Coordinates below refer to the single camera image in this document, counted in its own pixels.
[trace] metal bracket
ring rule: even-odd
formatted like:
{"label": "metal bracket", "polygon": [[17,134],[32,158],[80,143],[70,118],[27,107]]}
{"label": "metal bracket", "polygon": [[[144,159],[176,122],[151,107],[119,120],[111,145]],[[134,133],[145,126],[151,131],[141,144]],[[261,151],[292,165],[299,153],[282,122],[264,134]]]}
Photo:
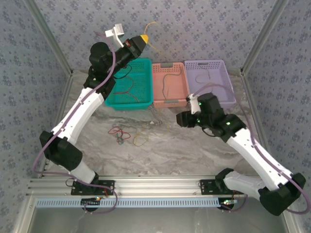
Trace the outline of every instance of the metal bracket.
{"label": "metal bracket", "polygon": [[119,39],[119,35],[124,35],[124,30],[121,23],[115,24],[113,29],[105,31],[106,37],[113,37],[113,40],[118,48],[123,48],[124,45]]}
{"label": "metal bracket", "polygon": [[202,195],[233,195],[233,194],[243,194],[238,191],[226,190],[221,191],[217,185],[215,180],[200,180],[200,188]]}
{"label": "metal bracket", "polygon": [[[98,180],[97,185],[104,185],[104,186],[108,186],[108,187],[114,189],[115,188],[115,181]],[[89,187],[89,186],[85,186],[84,184],[81,184],[79,182],[74,181],[72,183],[71,195],[73,195],[73,196],[90,196],[90,195],[113,196],[113,193],[109,189]]]}

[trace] aluminum frame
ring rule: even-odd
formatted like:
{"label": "aluminum frame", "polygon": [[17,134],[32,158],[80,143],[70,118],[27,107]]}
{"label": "aluminum frame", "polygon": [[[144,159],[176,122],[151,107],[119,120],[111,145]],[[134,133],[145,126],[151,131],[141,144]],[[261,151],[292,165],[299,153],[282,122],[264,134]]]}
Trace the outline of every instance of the aluminum frame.
{"label": "aluminum frame", "polygon": [[[101,176],[100,179],[116,181],[115,190],[122,198],[228,198],[231,195],[201,195],[199,181],[214,179],[214,176]],[[81,196],[71,196],[71,188],[65,185],[67,178],[44,176],[41,179],[31,179],[27,189],[26,199],[16,220],[14,233],[26,233],[31,226],[31,220],[38,199],[77,199]],[[288,212],[283,213],[283,222],[289,233],[303,233],[298,216]]]}

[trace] patterned wallpaper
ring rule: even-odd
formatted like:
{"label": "patterned wallpaper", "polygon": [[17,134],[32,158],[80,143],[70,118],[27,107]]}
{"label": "patterned wallpaper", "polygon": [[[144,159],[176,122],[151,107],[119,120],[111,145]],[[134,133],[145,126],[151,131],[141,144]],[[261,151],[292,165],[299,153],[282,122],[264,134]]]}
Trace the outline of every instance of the patterned wallpaper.
{"label": "patterned wallpaper", "polygon": [[153,62],[223,59],[241,67],[276,0],[35,0],[71,68],[89,68],[90,47],[122,23],[124,39],[147,34]]}
{"label": "patterned wallpaper", "polygon": [[22,0],[1,0],[0,22],[0,232],[9,233],[67,75]]}
{"label": "patterned wallpaper", "polygon": [[[291,0],[247,75],[273,155],[311,198],[311,2]],[[305,200],[299,201],[301,210]],[[311,214],[304,216],[311,232]]]}

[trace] white plastic part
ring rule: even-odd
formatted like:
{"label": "white plastic part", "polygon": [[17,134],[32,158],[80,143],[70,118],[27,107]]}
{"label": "white plastic part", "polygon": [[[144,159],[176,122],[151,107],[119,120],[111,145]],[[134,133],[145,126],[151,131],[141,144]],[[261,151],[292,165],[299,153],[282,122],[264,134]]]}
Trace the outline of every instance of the white plastic part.
{"label": "white plastic part", "polygon": [[237,190],[247,194],[249,197],[259,200],[259,189],[264,188],[266,185],[260,178],[244,176],[236,171],[232,171],[224,178],[224,183],[230,190]]}
{"label": "white plastic part", "polygon": [[52,129],[54,133],[56,133],[59,130],[62,130],[62,132],[58,135],[58,137],[60,138],[66,137],[67,141],[73,145],[76,144],[82,128],[85,126],[85,124],[87,123],[88,119],[91,117],[93,112],[104,102],[103,96],[101,94],[93,92],[84,101],[82,106],[80,106],[79,109],[75,112],[73,117],[67,123],[66,127],[64,129],[61,129],[61,127],[63,123],[65,122],[65,120],[69,117],[73,109],[81,101],[81,99],[91,90],[92,89],[89,87],[82,89],[81,94],[78,100],[73,105],[73,107],[69,110],[69,112],[62,119],[62,121]]}
{"label": "white plastic part", "polygon": [[[236,132],[235,137],[230,137],[227,143],[239,152],[244,159],[253,167],[253,169],[262,178],[266,187],[270,190],[279,189],[278,185],[286,184],[288,180],[274,170],[264,159],[257,153],[252,145],[250,131],[248,129],[241,129]],[[284,174],[291,177],[292,173],[278,163],[257,141],[255,141],[257,147],[263,153],[263,155]]]}
{"label": "white plastic part", "polygon": [[113,40],[118,48],[123,48],[124,45],[119,39],[119,35],[124,35],[123,27],[121,23],[115,24],[113,29],[105,31],[106,37],[113,37]]}
{"label": "white plastic part", "polygon": [[95,177],[95,172],[91,170],[83,160],[81,160],[80,164],[72,171],[70,171],[72,175],[78,178],[81,181],[86,183],[91,183]]}
{"label": "white plastic part", "polygon": [[193,94],[188,95],[188,98],[190,99],[190,107],[191,107],[191,114],[196,114],[201,112],[201,108],[198,101],[198,95],[193,96]]}

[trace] electrical wire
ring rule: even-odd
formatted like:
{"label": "electrical wire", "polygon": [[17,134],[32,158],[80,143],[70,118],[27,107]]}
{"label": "electrical wire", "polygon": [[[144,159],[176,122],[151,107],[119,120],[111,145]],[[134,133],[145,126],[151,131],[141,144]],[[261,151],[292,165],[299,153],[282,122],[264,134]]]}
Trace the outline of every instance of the electrical wire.
{"label": "electrical wire", "polygon": [[124,79],[124,78],[132,71],[132,66],[131,66],[130,64],[126,65],[126,66],[124,67],[124,69],[126,69],[127,66],[130,67],[130,70],[129,70],[125,75],[123,75],[122,77],[119,77],[119,78],[116,78],[116,77],[113,77],[113,78],[114,78],[114,79]]}
{"label": "electrical wire", "polygon": [[203,129],[203,128],[202,128],[202,131],[203,131],[203,133],[205,133],[207,136],[210,136],[210,137],[216,137],[215,135],[210,135],[210,134],[206,133],[206,132],[204,131],[204,129]]}
{"label": "electrical wire", "polygon": [[132,90],[133,86],[134,86],[134,80],[130,77],[124,77],[124,78],[128,78],[130,80],[132,80],[133,84],[132,86],[127,90],[127,91],[122,91],[122,92],[114,92],[113,94],[114,95],[119,95],[119,94],[128,94],[130,95],[131,97],[133,97],[137,103],[139,103],[139,100],[136,98],[136,96],[134,96],[133,94],[130,93],[130,90]]}
{"label": "electrical wire", "polygon": [[[128,133],[128,132],[125,132],[123,131],[123,129],[119,126],[115,126],[113,128],[111,128],[109,131],[108,131],[108,134],[117,134],[117,142],[120,144],[121,142],[124,142],[126,139],[130,139],[131,138],[131,135]],[[126,138],[122,138],[123,134],[127,134],[128,137]]]}
{"label": "electrical wire", "polygon": [[164,96],[165,100],[166,100],[166,97],[165,97],[165,94],[164,94],[165,78],[166,78],[166,76],[168,76],[168,75],[174,75],[174,76],[179,76],[179,75],[181,75],[181,67],[180,67],[180,72],[179,72],[179,74],[166,74],[166,75],[164,75],[164,77],[163,77],[163,89],[162,89],[162,93],[163,93],[163,96]]}
{"label": "electrical wire", "polygon": [[[151,22],[151,23],[148,23],[145,27],[145,30],[144,30],[144,34],[147,34],[147,28],[151,25],[151,24],[156,24],[158,25],[157,22]],[[150,45],[151,48],[153,48],[154,50],[156,50],[158,53],[162,54],[162,52],[160,50],[158,50],[155,46],[153,46],[152,44],[150,44],[150,42],[147,43],[148,45]]]}
{"label": "electrical wire", "polygon": [[221,205],[221,206],[222,206],[223,208],[226,208],[226,209],[227,209],[228,211],[230,211],[230,212],[236,212],[236,211],[242,209],[242,208],[245,206],[246,201],[247,201],[247,198],[248,198],[248,195],[245,196],[244,201],[243,201],[243,204],[242,204],[238,209],[235,209],[235,210],[231,210],[228,206],[225,206],[225,205]]}
{"label": "electrical wire", "polygon": [[68,185],[68,184],[67,184],[67,181],[68,181],[68,180],[73,180],[73,181],[74,181],[74,179],[73,179],[73,178],[68,178],[68,179],[65,181],[65,185],[66,185],[67,187],[72,187],[72,185]]}
{"label": "electrical wire", "polygon": [[[208,67],[207,67],[207,69],[206,69],[206,68],[204,68],[204,67],[202,67],[202,66],[200,66],[200,65],[198,65],[198,66],[199,66],[200,68],[202,68],[202,69],[204,69],[204,70],[207,71],[208,79],[211,80]],[[198,78],[198,77],[200,77],[200,76],[205,76],[205,75],[206,75],[206,74],[198,74],[198,75],[195,77],[195,81],[196,81],[198,84],[213,84],[213,83],[209,83],[209,82],[199,82],[199,81],[197,81],[197,78]]]}
{"label": "electrical wire", "polygon": [[[223,85],[220,85],[220,84],[207,84],[205,86],[203,86],[202,88],[200,88],[199,90],[197,90],[193,96],[196,96],[198,95],[201,91],[203,91],[205,88],[208,88],[208,87],[212,87],[212,86],[218,86],[218,87],[222,87],[224,88],[225,90],[227,90],[231,95],[234,95],[234,92],[226,87],[226,86],[223,86]],[[255,150],[257,151],[257,153],[260,155],[260,157],[267,163],[269,164],[275,171],[277,171],[280,175],[282,175],[285,179],[287,179],[291,184],[293,184],[297,189],[298,191],[304,196],[304,198],[306,199],[306,203],[307,203],[307,208],[304,210],[304,211],[293,211],[293,210],[290,210],[290,209],[287,209],[288,212],[292,213],[292,214],[297,214],[297,215],[304,215],[304,214],[307,214],[310,209],[311,209],[311,203],[310,203],[310,199],[308,197],[308,195],[306,194],[306,192],[295,182],[292,180],[292,178],[290,178],[289,176],[287,176],[286,174],[284,174],[277,166],[275,166],[273,163],[271,163],[264,155],[263,153],[261,152],[261,150],[257,147],[256,145],[256,142],[255,142],[255,136],[254,136],[254,132],[253,132],[253,129],[252,129],[252,126],[251,126],[251,123],[250,123],[250,120],[248,119],[247,117],[247,114],[245,112],[245,110],[243,109],[240,101],[237,99],[237,103],[239,105],[239,107],[241,108],[245,118],[246,118],[246,121],[247,121],[247,125],[248,125],[248,128],[249,128],[249,131],[250,131],[250,137],[251,137],[251,142],[253,144],[253,147],[255,148]]]}
{"label": "electrical wire", "polygon": [[235,195],[236,193],[237,193],[237,191],[236,191],[236,190],[233,190],[232,199],[234,199],[234,195]]}
{"label": "electrical wire", "polygon": [[[101,34],[101,33],[97,33],[95,32],[95,34],[97,35],[100,35],[102,36],[104,39],[106,39],[105,35]],[[110,72],[108,74],[108,76],[105,78],[105,80],[103,82],[101,82],[101,84],[99,84],[97,87],[95,87],[94,89],[92,89],[90,92],[88,92],[82,99],[81,101],[75,106],[75,108],[72,110],[72,112],[70,113],[70,115],[68,116],[68,118],[65,120],[65,122],[63,123],[63,125],[61,126],[60,130],[58,130],[49,140],[48,142],[43,146],[43,148],[40,150],[38,156],[36,157],[34,163],[33,163],[33,166],[32,166],[32,172],[34,173],[38,173],[38,174],[41,174],[41,175],[44,175],[44,174],[47,174],[47,175],[63,175],[63,176],[69,176],[71,178],[73,178],[75,181],[81,183],[81,184],[84,184],[86,186],[90,186],[90,187],[97,187],[97,188],[106,188],[108,190],[110,190],[114,196],[116,197],[116,201],[114,203],[114,205],[109,209],[109,210],[106,210],[106,211],[100,211],[100,212],[92,212],[92,214],[106,214],[106,213],[110,213],[111,211],[113,211],[117,204],[118,204],[118,195],[117,193],[115,192],[115,190],[113,190],[112,188],[108,187],[108,186],[105,186],[105,185],[98,185],[98,184],[91,184],[91,183],[86,183],[82,180],[79,180],[77,179],[75,176],[71,175],[71,174],[67,174],[67,173],[64,173],[64,172],[49,172],[49,171],[37,171],[35,168],[41,158],[41,156],[43,155],[44,151],[49,147],[49,145],[52,143],[52,141],[55,140],[55,138],[63,131],[65,130],[65,127],[66,125],[68,124],[68,122],[71,120],[71,118],[74,116],[74,114],[77,112],[78,108],[84,103],[84,101],[94,92],[96,92],[99,88],[101,88],[103,85],[105,85],[105,83],[110,79],[110,77],[112,76],[113,74],[113,71],[115,69],[115,65],[116,65],[116,54],[115,54],[115,51],[114,51],[114,48],[112,46],[112,44],[110,43],[109,40],[106,40],[108,46],[110,47],[110,50],[112,52],[112,66],[111,66],[111,69],[110,69]]]}

